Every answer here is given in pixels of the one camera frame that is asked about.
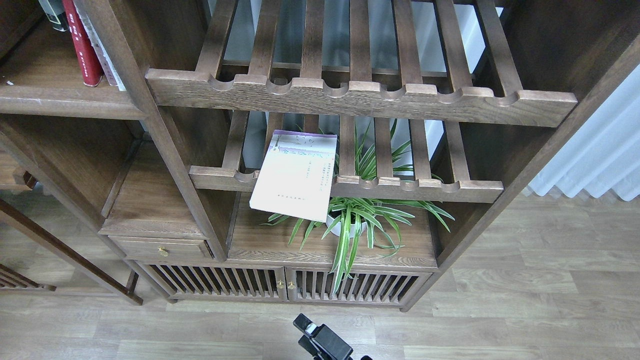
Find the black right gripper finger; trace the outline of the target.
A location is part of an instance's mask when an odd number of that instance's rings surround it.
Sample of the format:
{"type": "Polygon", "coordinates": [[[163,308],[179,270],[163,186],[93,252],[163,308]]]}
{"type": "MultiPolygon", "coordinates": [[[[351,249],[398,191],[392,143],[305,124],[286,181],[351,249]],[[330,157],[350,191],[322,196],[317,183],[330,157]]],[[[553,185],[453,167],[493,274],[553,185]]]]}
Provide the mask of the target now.
{"type": "Polygon", "coordinates": [[[300,313],[293,321],[295,328],[304,337],[310,338],[320,354],[320,360],[350,360],[354,349],[327,325],[316,325],[306,315],[300,313]]]}
{"type": "Polygon", "coordinates": [[[313,343],[311,338],[302,336],[298,340],[298,345],[307,351],[313,358],[313,360],[320,360],[321,355],[319,354],[317,346],[313,343]]]}

